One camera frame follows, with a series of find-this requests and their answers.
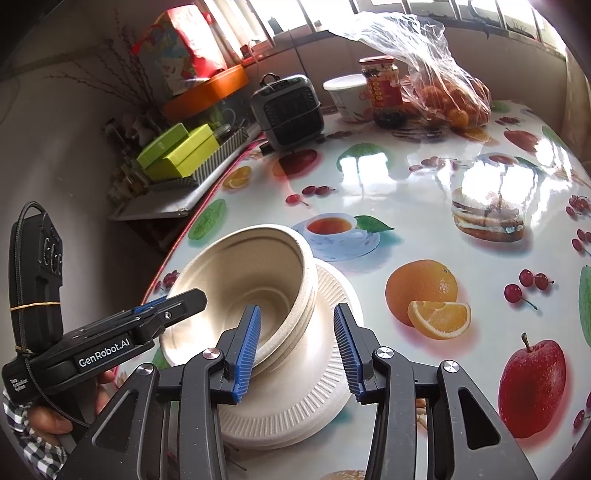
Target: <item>white plastic tub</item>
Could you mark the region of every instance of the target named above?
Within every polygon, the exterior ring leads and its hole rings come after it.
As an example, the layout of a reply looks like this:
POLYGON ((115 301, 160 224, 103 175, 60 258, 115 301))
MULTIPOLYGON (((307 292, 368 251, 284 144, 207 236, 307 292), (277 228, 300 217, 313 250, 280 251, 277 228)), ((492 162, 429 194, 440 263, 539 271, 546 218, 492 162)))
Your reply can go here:
POLYGON ((372 106, 365 77, 360 73, 338 77, 324 83, 340 116, 345 122, 368 122, 372 119, 372 106))

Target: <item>plastic bag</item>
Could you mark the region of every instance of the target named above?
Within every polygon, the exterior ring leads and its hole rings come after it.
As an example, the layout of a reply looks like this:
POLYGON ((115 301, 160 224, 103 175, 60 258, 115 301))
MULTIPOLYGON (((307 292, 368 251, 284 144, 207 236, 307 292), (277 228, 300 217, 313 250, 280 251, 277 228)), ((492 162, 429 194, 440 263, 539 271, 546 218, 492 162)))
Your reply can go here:
POLYGON ((449 52, 443 24, 416 15, 360 12, 330 32, 391 55, 408 65, 401 79, 404 108, 430 125, 478 127, 491 117, 491 93, 461 68, 449 52))

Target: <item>fruit-patterned tablecloth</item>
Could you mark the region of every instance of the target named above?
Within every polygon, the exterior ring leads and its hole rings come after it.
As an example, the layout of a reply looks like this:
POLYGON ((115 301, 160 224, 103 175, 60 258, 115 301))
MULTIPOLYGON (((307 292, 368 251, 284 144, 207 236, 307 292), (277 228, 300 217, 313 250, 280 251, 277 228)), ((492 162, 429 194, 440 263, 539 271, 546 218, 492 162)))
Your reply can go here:
MULTIPOLYGON (((293 227, 347 276, 383 345, 425 364, 460 362, 540 480, 550 478, 591 410, 591 184, 532 110, 508 101, 493 110, 488 126, 466 131, 385 131, 330 115, 324 141, 287 155, 263 156, 254 142, 144 300, 165 294, 175 271, 224 235, 260 223, 293 227)), ((122 365, 118 381, 152 360, 165 363, 154 349, 122 365)), ((246 472, 229 464, 229 475, 349 478, 332 472, 365 469, 374 415, 350 401, 301 443, 231 452, 246 472)), ((426 432, 417 429, 424 479, 426 432)))

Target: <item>black cable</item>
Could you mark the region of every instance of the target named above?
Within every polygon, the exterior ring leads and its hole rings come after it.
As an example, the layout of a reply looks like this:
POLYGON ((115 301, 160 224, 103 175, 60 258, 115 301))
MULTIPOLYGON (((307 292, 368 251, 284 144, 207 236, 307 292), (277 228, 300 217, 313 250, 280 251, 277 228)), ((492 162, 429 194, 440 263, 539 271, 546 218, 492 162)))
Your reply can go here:
POLYGON ((306 67, 304 67, 304 62, 301 61, 300 52, 297 49, 297 45, 296 45, 296 42, 294 41, 293 35, 291 35, 291 29, 288 28, 287 31, 290 34, 291 44, 294 46, 294 50, 295 50, 295 54, 297 55, 297 59, 300 61, 300 65, 301 65, 302 69, 304 70, 304 75, 306 75, 306 77, 310 78, 310 76, 308 75, 308 72, 306 70, 306 67))
MULTIPOLYGON (((15 285, 17 288, 17 305, 19 305, 19 306, 23 305, 22 275, 21 275, 22 225, 25 221, 25 215, 27 214, 27 212, 31 208, 38 210, 40 213, 46 213, 45 209, 39 203, 27 202, 27 204, 22 208, 21 214, 19 215, 18 220, 17 220, 17 229, 16 229, 15 239, 14 239, 14 255, 15 255, 14 266, 15 266, 15 275, 16 275, 15 285)), ((67 418, 68 420, 70 420, 74 423, 77 423, 78 425, 81 425, 85 428, 90 427, 90 425, 88 425, 85 421, 79 420, 79 419, 73 417, 72 415, 70 415, 69 413, 66 413, 60 407, 58 407, 53 401, 50 400, 50 398, 47 396, 47 394, 39 386, 39 383, 35 379, 35 375, 33 375, 33 369, 31 368, 31 361, 30 361, 31 354, 29 353, 29 351, 27 349, 27 336, 25 334, 25 324, 24 324, 23 313, 24 313, 23 309, 19 309, 19 311, 18 311, 18 330, 19 330, 19 333, 21 334, 21 351, 19 353, 20 353, 20 355, 22 355, 22 358, 25 361, 25 367, 27 368, 27 372, 29 374, 29 377, 31 378, 31 381, 33 382, 33 385, 35 386, 37 391, 41 394, 43 400, 45 400, 47 402, 47 404, 51 408, 53 408, 56 412, 58 412, 62 417, 67 418)))

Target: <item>printed red apple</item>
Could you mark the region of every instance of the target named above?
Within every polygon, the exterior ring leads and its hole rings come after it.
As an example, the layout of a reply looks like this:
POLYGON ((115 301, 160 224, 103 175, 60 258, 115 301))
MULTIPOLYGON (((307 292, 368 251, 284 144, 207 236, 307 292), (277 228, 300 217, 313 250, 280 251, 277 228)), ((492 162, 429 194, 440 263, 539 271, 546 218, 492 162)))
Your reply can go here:
POLYGON ((540 139, 534 134, 530 134, 523 130, 507 129, 505 131, 505 138, 522 150, 534 154, 537 152, 536 146, 540 142, 540 139))
POLYGON ((513 434, 524 439, 544 430, 560 404, 566 385, 564 353, 553 340, 525 348, 505 365, 499 385, 499 415, 513 434))
POLYGON ((516 159, 509 157, 507 155, 502 155, 502 154, 489 155, 488 159, 491 162, 502 163, 504 165, 516 165, 517 164, 516 159))
POLYGON ((293 177, 306 173, 318 159, 316 150, 302 150, 281 157, 273 165, 275 177, 293 177))

